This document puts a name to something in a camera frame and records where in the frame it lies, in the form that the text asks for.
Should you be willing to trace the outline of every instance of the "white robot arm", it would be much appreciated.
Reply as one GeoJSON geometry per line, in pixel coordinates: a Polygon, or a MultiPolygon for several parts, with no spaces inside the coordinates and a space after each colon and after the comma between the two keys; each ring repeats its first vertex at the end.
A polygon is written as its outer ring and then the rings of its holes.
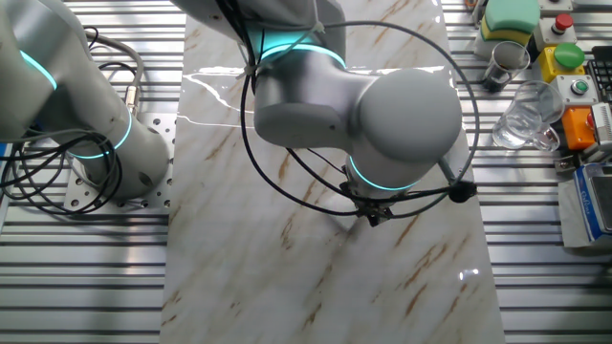
{"type": "MultiPolygon", "coordinates": [[[[0,0],[0,47],[0,140],[20,138],[34,122],[45,132],[92,130],[112,142],[120,159],[117,199],[141,196],[160,182],[169,164],[164,140],[130,114],[92,60],[77,17],[60,0],[0,0]]],[[[96,144],[70,153],[93,183],[106,178],[96,144]]]]}
{"type": "MultiPolygon", "coordinates": [[[[285,52],[303,28],[343,22],[336,1],[172,1],[216,31],[251,43],[254,57],[265,63],[254,87],[257,134],[288,148],[342,149],[348,155],[348,181],[342,185],[347,194],[401,197],[436,164],[450,182],[464,167],[467,151],[458,157],[461,150],[452,149],[461,130],[461,105],[447,80],[416,69],[383,76],[347,72],[344,28],[326,28],[285,52]],[[237,19],[246,34],[236,28],[237,19]],[[274,59],[275,54],[284,55],[274,59]]],[[[453,200],[472,194],[455,194],[453,200]]],[[[354,201],[364,213],[381,215],[370,217],[372,225],[391,205],[354,201]]]]}

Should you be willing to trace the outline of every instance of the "green sponge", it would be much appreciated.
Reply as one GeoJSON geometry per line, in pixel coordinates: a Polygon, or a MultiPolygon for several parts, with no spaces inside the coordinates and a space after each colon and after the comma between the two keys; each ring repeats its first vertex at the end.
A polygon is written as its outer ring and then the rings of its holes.
{"type": "Polygon", "coordinates": [[[492,32],[514,30],[532,33],[539,21],[537,0],[489,0],[485,10],[492,32]]]}

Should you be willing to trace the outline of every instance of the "metal rail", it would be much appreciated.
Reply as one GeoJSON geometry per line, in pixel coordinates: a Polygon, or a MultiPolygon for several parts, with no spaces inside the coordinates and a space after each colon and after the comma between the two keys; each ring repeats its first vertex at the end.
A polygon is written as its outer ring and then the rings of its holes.
{"type": "MultiPolygon", "coordinates": [[[[463,0],[441,0],[453,57],[476,81],[476,30],[463,0]]],[[[168,1],[66,1],[84,25],[134,47],[144,59],[142,111],[175,114],[186,17],[168,1]]],[[[612,13],[576,13],[580,46],[612,44],[612,13]]],[[[119,52],[96,61],[132,64],[119,52]]],[[[109,70],[122,93],[131,80],[109,70]]],[[[499,95],[478,90],[485,138],[474,161],[506,340],[612,343],[612,255],[562,247],[554,154],[487,145],[521,79],[499,95]]],[[[459,85],[471,137],[473,116],[459,85]]],[[[48,176],[41,176],[43,181],[48,176]]],[[[61,202],[63,182],[53,188],[61,202]]],[[[165,218],[62,221],[12,203],[0,236],[0,343],[158,343],[163,306],[165,218]]]]}

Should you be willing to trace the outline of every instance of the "blue object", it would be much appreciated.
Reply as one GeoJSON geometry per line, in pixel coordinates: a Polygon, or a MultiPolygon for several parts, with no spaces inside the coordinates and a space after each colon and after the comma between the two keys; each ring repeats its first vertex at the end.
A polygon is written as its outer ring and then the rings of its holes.
{"type": "MultiPolygon", "coordinates": [[[[282,44],[274,48],[268,49],[266,52],[261,54],[261,60],[263,61],[264,59],[272,56],[273,54],[277,54],[277,53],[286,51],[287,48],[292,46],[292,44],[293,43],[282,44]]],[[[303,50],[303,51],[311,51],[311,52],[327,54],[329,56],[332,56],[337,62],[339,62],[342,65],[342,67],[346,68],[346,63],[344,63],[344,60],[342,59],[342,57],[340,57],[340,55],[332,52],[329,49],[321,48],[319,46],[312,45],[312,44],[298,44],[294,46],[293,50],[303,50]]]]}
{"type": "MultiPolygon", "coordinates": [[[[119,147],[121,147],[121,145],[127,140],[127,137],[130,135],[130,131],[132,130],[132,115],[129,113],[129,111],[128,111],[127,116],[129,116],[130,118],[129,123],[127,124],[127,131],[125,132],[125,136],[123,136],[123,139],[121,139],[121,141],[119,141],[119,143],[117,143],[117,145],[115,146],[115,150],[119,149],[119,147]]],[[[105,155],[108,155],[108,153],[109,152],[107,151],[107,152],[104,152],[104,154],[98,154],[98,155],[91,156],[91,157],[81,157],[81,156],[78,156],[72,153],[70,153],[70,155],[72,155],[75,158],[79,158],[79,159],[98,159],[98,158],[102,158],[105,155]]]]}
{"type": "Polygon", "coordinates": [[[351,164],[353,165],[353,169],[355,170],[355,172],[357,172],[357,174],[360,176],[361,179],[363,179],[364,182],[369,183],[370,185],[379,188],[380,190],[386,190],[386,191],[402,191],[402,190],[406,190],[414,185],[416,185],[419,181],[416,181],[412,184],[410,184],[409,186],[404,186],[404,187],[384,187],[384,186],[380,186],[378,184],[372,183],[370,181],[367,180],[367,178],[365,178],[362,173],[360,172],[360,170],[357,169],[357,167],[355,166],[355,163],[353,162],[353,157],[349,157],[349,160],[351,161],[351,164]]]}
{"type": "Polygon", "coordinates": [[[40,63],[36,62],[36,60],[31,58],[28,54],[21,52],[21,55],[30,66],[36,68],[38,72],[42,73],[49,80],[49,82],[51,82],[51,85],[54,87],[54,90],[57,90],[57,82],[55,82],[54,77],[51,75],[51,73],[49,73],[49,71],[47,71],[43,66],[40,65],[40,63]]]}

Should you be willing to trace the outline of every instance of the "red button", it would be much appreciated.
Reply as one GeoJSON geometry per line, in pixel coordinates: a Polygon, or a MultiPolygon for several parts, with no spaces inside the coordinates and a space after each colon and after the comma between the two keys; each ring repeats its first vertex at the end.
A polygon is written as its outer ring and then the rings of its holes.
{"type": "Polygon", "coordinates": [[[569,14],[560,14],[555,20],[555,26],[561,31],[565,31],[574,25],[574,19],[569,14]]]}
{"type": "Polygon", "coordinates": [[[586,118],[586,126],[595,130],[595,121],[593,121],[593,113],[590,113],[586,118]]]}

